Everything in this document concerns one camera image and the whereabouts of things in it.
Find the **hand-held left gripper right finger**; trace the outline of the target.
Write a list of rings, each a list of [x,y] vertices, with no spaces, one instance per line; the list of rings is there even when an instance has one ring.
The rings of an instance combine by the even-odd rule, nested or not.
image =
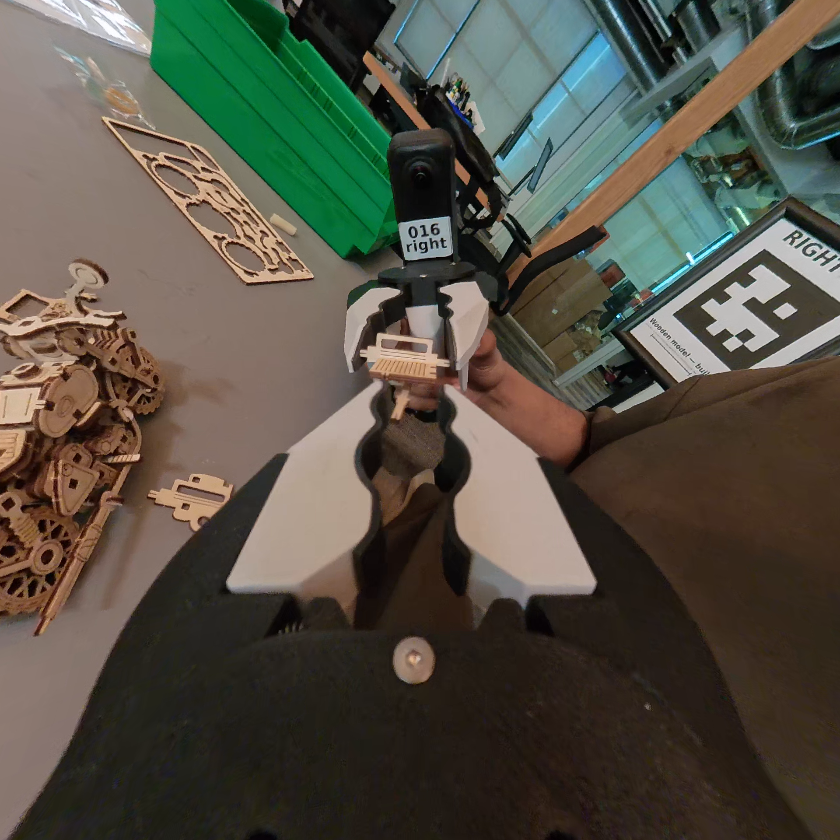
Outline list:
[[[538,595],[591,595],[596,578],[541,459],[452,386],[439,400],[442,564],[477,608]]]

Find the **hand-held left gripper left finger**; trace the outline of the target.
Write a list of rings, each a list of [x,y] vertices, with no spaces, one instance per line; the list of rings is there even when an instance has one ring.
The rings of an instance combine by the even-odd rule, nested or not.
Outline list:
[[[352,557],[371,525],[373,496],[355,464],[375,426],[371,384],[294,444],[226,580],[236,594],[288,593],[353,603]]]

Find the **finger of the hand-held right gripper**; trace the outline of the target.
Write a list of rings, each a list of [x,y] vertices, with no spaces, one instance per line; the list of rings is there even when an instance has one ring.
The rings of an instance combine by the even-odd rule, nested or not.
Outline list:
[[[393,287],[366,288],[348,307],[345,315],[345,361],[350,373],[362,366],[361,351],[364,337],[374,327],[374,333],[383,332],[384,305],[397,298]]]
[[[441,302],[449,368],[458,376],[459,390],[466,392],[470,360],[487,330],[489,302],[474,280],[461,280],[441,287]]]

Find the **wooden grille piece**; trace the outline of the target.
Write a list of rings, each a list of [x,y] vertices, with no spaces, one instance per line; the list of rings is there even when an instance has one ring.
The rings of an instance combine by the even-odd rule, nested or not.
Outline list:
[[[438,378],[438,369],[452,362],[434,351],[432,339],[380,332],[374,344],[362,348],[360,358],[371,377],[402,384],[423,384]]]

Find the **slotted wooden piece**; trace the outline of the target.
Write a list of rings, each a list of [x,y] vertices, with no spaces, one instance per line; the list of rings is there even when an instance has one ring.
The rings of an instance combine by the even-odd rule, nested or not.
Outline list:
[[[197,532],[227,504],[234,490],[232,484],[216,476],[191,474],[174,480],[170,488],[150,490],[147,498],[158,507],[169,508],[174,520]]]

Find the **background office desk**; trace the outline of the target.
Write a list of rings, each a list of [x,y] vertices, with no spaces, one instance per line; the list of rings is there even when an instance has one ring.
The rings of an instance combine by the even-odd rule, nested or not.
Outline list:
[[[400,110],[402,110],[406,117],[410,119],[413,125],[418,130],[429,130],[431,126],[415,108],[411,99],[407,96],[406,91],[398,83],[393,74],[383,65],[370,51],[366,51],[363,57],[364,66],[366,69],[381,83],[381,86],[386,89],[392,100],[396,103]],[[490,213],[490,203],[487,195],[482,189],[478,188],[477,182],[471,179],[467,169],[456,160],[455,173],[458,179],[465,187],[476,187],[476,200],[486,209],[487,214]]]

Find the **wooden cutout sheet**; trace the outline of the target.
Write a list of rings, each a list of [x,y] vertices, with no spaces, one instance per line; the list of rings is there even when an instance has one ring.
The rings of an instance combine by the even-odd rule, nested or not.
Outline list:
[[[204,147],[103,117],[131,155],[243,283],[311,280],[313,274]]]

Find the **cardboard boxes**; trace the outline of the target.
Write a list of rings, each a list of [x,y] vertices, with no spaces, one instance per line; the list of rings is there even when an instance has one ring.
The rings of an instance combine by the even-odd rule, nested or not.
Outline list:
[[[553,392],[564,376],[614,342],[614,321],[636,288],[612,259],[594,268],[585,257],[546,269],[511,308],[529,351],[515,365]]]

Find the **black office chair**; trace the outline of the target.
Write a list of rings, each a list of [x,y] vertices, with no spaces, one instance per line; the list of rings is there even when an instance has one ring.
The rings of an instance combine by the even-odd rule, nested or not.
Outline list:
[[[566,242],[535,257],[524,241],[526,235],[520,229],[508,252],[507,256],[519,249],[518,254],[528,257],[527,264],[518,274],[515,280],[509,280],[508,269],[512,266],[514,258],[504,257],[502,261],[493,258],[488,247],[483,245],[475,234],[468,234],[462,231],[458,238],[459,257],[483,270],[491,277],[496,278],[498,285],[497,300],[490,304],[491,310],[498,316],[512,313],[513,308],[520,302],[526,289],[546,270],[557,266],[567,259],[571,259],[582,252],[593,249],[609,237],[604,227],[589,227],[583,233],[578,234]]]

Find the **green plastic bin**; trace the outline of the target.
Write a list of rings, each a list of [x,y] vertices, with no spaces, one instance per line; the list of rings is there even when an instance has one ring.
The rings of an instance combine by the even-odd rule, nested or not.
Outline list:
[[[157,1],[154,71],[341,257],[398,239],[391,136],[263,1]]]

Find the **framed marker sign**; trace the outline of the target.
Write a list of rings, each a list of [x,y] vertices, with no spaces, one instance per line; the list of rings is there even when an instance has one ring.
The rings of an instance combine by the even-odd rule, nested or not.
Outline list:
[[[614,333],[665,388],[838,355],[838,217],[785,198]]]

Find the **pile of wooden model parts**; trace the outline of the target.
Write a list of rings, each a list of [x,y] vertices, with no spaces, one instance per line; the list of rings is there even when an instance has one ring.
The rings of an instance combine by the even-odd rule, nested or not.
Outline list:
[[[1,610],[43,634],[69,599],[142,459],[139,416],[165,380],[123,311],[94,304],[109,282],[88,259],[62,297],[22,289],[2,305]]]

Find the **wooden beam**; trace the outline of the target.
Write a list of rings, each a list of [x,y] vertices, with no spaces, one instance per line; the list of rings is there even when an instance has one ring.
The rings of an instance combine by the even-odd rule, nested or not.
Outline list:
[[[839,13],[838,1],[796,1],[786,8],[695,97],[622,163],[533,251],[507,272],[510,282],[552,248],[601,227],[699,137],[805,46]]]

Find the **large clear plastic bag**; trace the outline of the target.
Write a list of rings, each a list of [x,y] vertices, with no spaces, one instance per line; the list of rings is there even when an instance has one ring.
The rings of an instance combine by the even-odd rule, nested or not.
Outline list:
[[[150,57],[152,40],[116,1],[12,1],[54,23],[79,29],[135,55]]]

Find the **silver ventilation duct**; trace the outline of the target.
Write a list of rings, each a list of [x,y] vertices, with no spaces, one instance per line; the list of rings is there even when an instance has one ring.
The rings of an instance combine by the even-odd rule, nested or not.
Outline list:
[[[667,120],[720,75],[792,2],[585,2],[637,94],[632,123]],[[777,148],[838,138],[838,17],[775,68],[745,101]]]

